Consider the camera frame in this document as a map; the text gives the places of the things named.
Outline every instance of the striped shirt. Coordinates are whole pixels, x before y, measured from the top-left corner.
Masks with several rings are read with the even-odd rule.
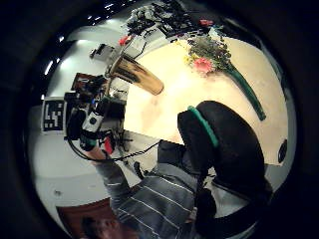
[[[110,161],[96,166],[111,195],[118,219],[143,238],[200,238],[192,223],[185,223],[193,209],[197,181],[182,169],[159,163],[131,191],[121,168]]]

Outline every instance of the black cable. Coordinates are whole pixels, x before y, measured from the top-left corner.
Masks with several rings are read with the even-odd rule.
[[[68,134],[69,134],[69,124],[70,124],[70,119],[67,123],[67,128],[66,128],[66,137],[68,138]],[[155,147],[156,145],[158,145],[160,142],[158,141],[157,143],[151,145],[150,147],[148,147],[147,149],[145,150],[142,150],[142,151],[137,151],[137,152],[134,152],[134,153],[131,153],[127,156],[124,156],[124,157],[115,157],[115,158],[108,158],[107,160],[100,160],[100,159],[95,159],[95,158],[91,158],[91,157],[88,157],[87,155],[85,155],[84,153],[82,153],[74,144],[73,142],[68,139],[68,144],[71,148],[71,150],[77,155],[79,156],[80,158],[82,159],[85,159],[85,160],[88,160],[88,161],[96,161],[96,162],[108,162],[110,160],[112,161],[120,161],[120,160],[124,160],[128,157],[133,157],[133,156],[137,156],[137,155],[141,155],[141,154],[144,154],[146,152],[148,152],[151,148]]]

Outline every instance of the metal cylinder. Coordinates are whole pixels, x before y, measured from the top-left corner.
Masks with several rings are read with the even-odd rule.
[[[158,95],[163,90],[163,83],[157,76],[127,55],[117,58],[110,69],[110,75],[132,83],[153,95]]]

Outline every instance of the table surface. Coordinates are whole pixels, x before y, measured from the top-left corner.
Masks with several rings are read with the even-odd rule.
[[[143,55],[139,63],[164,83],[158,96],[130,85],[124,128],[182,144],[176,118],[202,101],[221,102],[241,115],[255,130],[265,162],[278,163],[278,150],[288,136],[288,118],[278,78],[263,53],[240,40],[224,38],[231,62],[259,98],[267,118],[260,121],[236,83],[223,72],[202,77],[183,60],[187,51],[172,43]]]

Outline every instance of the red object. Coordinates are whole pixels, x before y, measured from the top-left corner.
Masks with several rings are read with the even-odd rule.
[[[202,20],[199,20],[199,24],[200,24],[200,26],[202,26],[202,27],[210,27],[210,26],[213,25],[213,22],[210,21],[210,20],[202,19]]]
[[[104,149],[108,154],[112,154],[112,152],[114,151],[114,147],[109,136],[107,136],[106,140],[104,141]]]
[[[130,36],[125,36],[119,40],[120,46],[124,46]]]
[[[206,58],[198,58],[193,61],[193,65],[199,72],[208,73],[214,70],[210,60]]]

